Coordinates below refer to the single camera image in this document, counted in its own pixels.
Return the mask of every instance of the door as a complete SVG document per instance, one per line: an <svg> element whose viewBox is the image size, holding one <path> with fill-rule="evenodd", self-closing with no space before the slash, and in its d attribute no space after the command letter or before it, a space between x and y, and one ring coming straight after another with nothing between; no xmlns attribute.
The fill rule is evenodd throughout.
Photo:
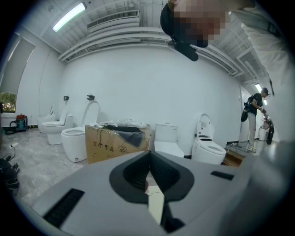
<svg viewBox="0 0 295 236"><path fill-rule="evenodd" d="M242 94L242 110L244 110L244 102L247 102L248 98L251 97L251 94L248 93L247 90L245 90L243 87L241 87L241 94ZM240 136L239 136L239 142L247 142L249 139L249 121L248 119L245 122L241 122L241 128L240 128Z"/></svg>

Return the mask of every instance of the ceiling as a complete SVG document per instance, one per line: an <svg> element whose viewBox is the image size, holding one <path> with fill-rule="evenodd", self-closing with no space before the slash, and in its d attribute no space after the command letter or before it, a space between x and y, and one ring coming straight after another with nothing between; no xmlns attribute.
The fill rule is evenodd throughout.
<svg viewBox="0 0 295 236"><path fill-rule="evenodd" d="M73 51L75 45L77 46L79 42L87 38L90 34L87 31L87 24L90 22L118 12L139 10L139 26L142 30L136 33L141 35L134 34L134 32L119 35L127 33L137 35L129 44L142 36L141 43L149 41L149 43L162 43L166 46L170 38L161 32L160 28L160 14L166 2L167 0L87 0L84 2L87 9L55 32L52 27L70 9L81 3L81 0L41 0L25 17L21 25L62 54L71 48ZM268 77L268 74L259 62L248 36L241 28L241 21L234 14L230 15L230 19L230 27L224 30L220 38L210 42L209 47L205 50L197 48L197 52L222 66L229 75L236 77L245 85L255 84L260 78ZM122 42L116 40L112 45L120 43L127 44L126 40ZM89 53L92 48L93 46L86 48L85 54Z"/></svg>

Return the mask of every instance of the white toilet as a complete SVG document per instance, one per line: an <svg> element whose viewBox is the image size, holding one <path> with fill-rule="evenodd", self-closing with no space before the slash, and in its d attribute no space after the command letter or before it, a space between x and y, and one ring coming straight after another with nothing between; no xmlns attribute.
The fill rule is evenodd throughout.
<svg viewBox="0 0 295 236"><path fill-rule="evenodd" d="M53 105L52 105L47 116L37 118L37 124L38 124L39 132L40 133L45 133L45 130L44 130L43 126L42 126L42 123L49 122L49 121L56 121L56 120L57 120L56 119L56 114L53 111Z"/></svg>
<svg viewBox="0 0 295 236"><path fill-rule="evenodd" d="M48 142L51 145L61 144L61 131L72 128L74 117L67 114L66 109L63 110L59 121L51 121L42 123L42 127L47 134Z"/></svg>
<svg viewBox="0 0 295 236"><path fill-rule="evenodd" d="M99 103L97 101L91 101L84 111L82 125L61 132L61 139L65 153L72 162L86 159L85 125L97 123L99 114Z"/></svg>
<svg viewBox="0 0 295 236"><path fill-rule="evenodd" d="M177 157L184 157L184 152L176 143L177 126L171 124L156 124L155 151L164 152Z"/></svg>
<svg viewBox="0 0 295 236"><path fill-rule="evenodd" d="M226 151L212 141L214 126L207 114L198 117L196 138L192 149L192 160L209 164L220 165L226 155Z"/></svg>

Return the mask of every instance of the cardboard box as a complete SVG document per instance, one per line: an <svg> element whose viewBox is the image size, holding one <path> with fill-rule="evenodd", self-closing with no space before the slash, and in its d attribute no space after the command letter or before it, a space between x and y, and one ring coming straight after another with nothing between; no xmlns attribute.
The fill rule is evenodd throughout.
<svg viewBox="0 0 295 236"><path fill-rule="evenodd" d="M139 148L127 143L113 130L85 126L85 144L87 162L92 164L98 161L119 157L129 153L147 151L150 143L150 127L142 129L144 137Z"/></svg>

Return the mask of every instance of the trash can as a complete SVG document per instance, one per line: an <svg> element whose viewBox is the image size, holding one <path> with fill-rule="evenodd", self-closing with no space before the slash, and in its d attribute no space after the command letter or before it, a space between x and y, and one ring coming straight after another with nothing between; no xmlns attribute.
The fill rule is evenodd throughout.
<svg viewBox="0 0 295 236"><path fill-rule="evenodd" d="M266 129L259 129L259 140L264 141L266 139Z"/></svg>

